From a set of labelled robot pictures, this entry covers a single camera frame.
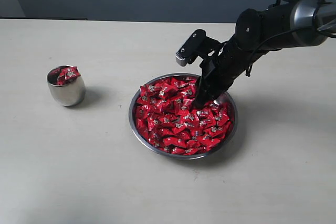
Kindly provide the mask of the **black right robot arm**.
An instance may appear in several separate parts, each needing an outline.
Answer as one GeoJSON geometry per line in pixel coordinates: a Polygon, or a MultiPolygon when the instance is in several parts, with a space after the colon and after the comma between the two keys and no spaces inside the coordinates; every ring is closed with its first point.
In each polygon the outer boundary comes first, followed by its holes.
{"type": "Polygon", "coordinates": [[[227,91],[252,65],[270,51],[312,47],[335,37],[335,3],[299,0],[264,11],[246,9],[232,37],[215,46],[209,59],[200,64],[194,105],[201,108],[227,91]]]}

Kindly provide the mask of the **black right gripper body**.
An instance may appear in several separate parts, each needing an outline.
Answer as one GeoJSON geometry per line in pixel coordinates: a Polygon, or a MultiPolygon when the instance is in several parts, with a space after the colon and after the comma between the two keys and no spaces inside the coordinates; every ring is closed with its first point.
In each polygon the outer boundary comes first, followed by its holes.
{"type": "Polygon", "coordinates": [[[201,77],[209,84],[213,98],[228,90],[234,80],[250,65],[252,51],[243,50],[232,37],[221,43],[214,54],[204,59],[200,68],[201,77]]]}

